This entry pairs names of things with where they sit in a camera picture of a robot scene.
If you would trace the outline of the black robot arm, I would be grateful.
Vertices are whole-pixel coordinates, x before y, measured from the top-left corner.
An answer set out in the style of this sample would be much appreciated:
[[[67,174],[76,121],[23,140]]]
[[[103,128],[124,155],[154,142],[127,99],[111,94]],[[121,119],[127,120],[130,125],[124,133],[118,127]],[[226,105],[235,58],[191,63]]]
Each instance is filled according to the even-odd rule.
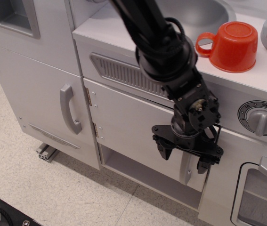
[[[155,125],[153,140],[164,159],[173,149],[198,156],[198,173],[220,162],[217,145],[219,102],[196,68],[197,54],[180,22],[164,17],[154,0],[113,0],[136,45],[136,60],[143,74],[158,83],[174,102],[170,125]]]

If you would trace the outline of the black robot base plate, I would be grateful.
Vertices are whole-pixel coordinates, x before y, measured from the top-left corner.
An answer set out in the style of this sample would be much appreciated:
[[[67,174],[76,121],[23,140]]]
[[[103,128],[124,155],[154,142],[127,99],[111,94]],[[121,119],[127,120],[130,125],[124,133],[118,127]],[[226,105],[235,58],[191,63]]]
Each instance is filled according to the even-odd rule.
[[[41,226],[41,224],[0,200],[0,226]]]

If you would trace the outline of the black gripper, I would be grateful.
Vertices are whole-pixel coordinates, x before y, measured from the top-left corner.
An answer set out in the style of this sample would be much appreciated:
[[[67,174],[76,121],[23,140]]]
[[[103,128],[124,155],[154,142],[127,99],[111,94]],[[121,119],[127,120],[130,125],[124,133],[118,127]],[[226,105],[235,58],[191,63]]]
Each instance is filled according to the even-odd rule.
[[[204,174],[209,170],[210,165],[219,164],[224,153],[217,144],[220,131],[214,128],[214,125],[219,123],[219,118],[200,117],[182,122],[183,128],[180,127],[179,120],[174,117],[171,125],[154,125],[153,140],[165,160],[169,159],[173,149],[199,157],[197,172]]]

